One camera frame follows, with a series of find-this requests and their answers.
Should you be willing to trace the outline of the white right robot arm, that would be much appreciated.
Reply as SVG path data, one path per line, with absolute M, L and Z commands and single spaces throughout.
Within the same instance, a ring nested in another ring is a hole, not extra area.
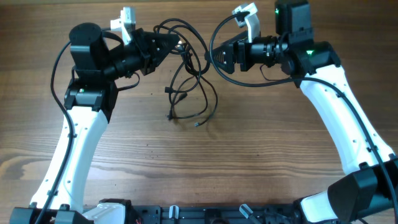
M 341 60 L 329 42 L 316 42 L 307 1 L 276 1 L 275 31 L 263 37 L 255 4 L 242 4 L 231 18 L 243 28 L 207 60 L 225 80 L 234 66 L 280 65 L 286 82 L 311 101 L 326 126 L 341 160 L 344 177 L 326 190 L 289 205 L 274 205 L 266 221 L 290 223 L 363 222 L 367 216 L 397 208 L 397 156 L 378 135 L 356 100 Z

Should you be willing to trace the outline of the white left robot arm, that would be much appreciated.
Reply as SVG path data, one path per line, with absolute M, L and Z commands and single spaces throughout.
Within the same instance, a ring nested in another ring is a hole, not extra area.
M 27 208 L 16 207 L 11 223 L 140 223 L 130 200 L 104 199 L 85 210 L 83 197 L 91 162 L 109 124 L 121 88 L 115 81 L 147 75 L 179 42 L 175 34 L 159 34 L 94 23 L 75 26 L 66 49 L 74 60 L 65 98 L 58 102 L 63 129 L 49 169 Z

